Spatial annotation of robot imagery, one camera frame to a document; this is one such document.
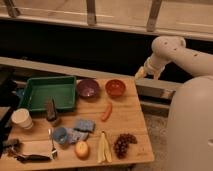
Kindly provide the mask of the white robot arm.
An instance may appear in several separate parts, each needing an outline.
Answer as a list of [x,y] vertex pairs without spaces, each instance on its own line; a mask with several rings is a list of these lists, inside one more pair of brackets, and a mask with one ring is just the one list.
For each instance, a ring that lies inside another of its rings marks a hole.
[[213,171],[213,55],[187,48],[179,36],[159,36],[151,48],[137,79],[159,78],[171,62],[192,75],[171,101],[166,171]]

